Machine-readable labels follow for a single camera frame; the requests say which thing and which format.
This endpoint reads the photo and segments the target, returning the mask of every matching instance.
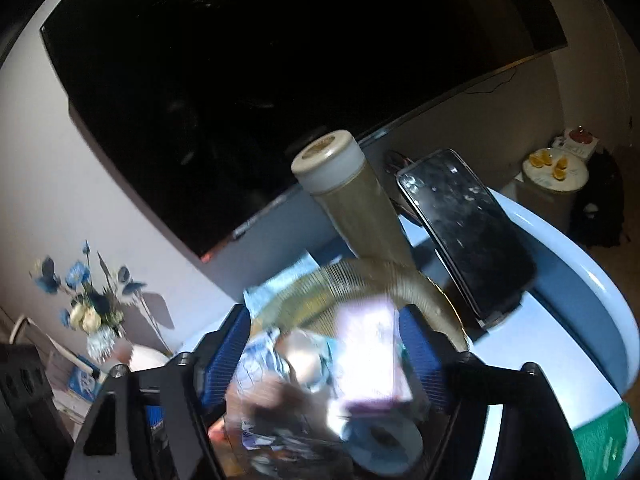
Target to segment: brown floor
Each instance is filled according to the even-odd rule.
[[[624,231],[619,247],[593,247],[591,257],[604,269],[626,298],[640,325],[640,150],[618,148],[614,152],[625,183]],[[626,393],[636,426],[640,425],[640,381]]]

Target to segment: green packet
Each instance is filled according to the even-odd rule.
[[[587,480],[613,480],[620,473],[626,444],[629,406],[622,402],[574,430]]]

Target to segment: black wire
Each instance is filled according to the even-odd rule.
[[[477,92],[467,92],[465,91],[465,94],[468,95],[473,95],[473,94],[491,94],[493,92],[495,92],[498,88],[500,88],[502,85],[506,85],[507,83],[510,83],[511,80],[515,77],[516,73],[518,72],[518,67],[515,66],[513,67],[513,72],[511,73],[511,77],[506,79],[505,81],[500,81],[493,90],[479,90]]]

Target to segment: beige thermos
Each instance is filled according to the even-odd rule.
[[[293,160],[291,171],[356,256],[415,267],[398,215],[347,130],[309,144]]]

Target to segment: television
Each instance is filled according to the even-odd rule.
[[[294,185],[316,137],[370,139],[566,44],[549,0],[62,0],[42,36],[90,135],[198,256]]]

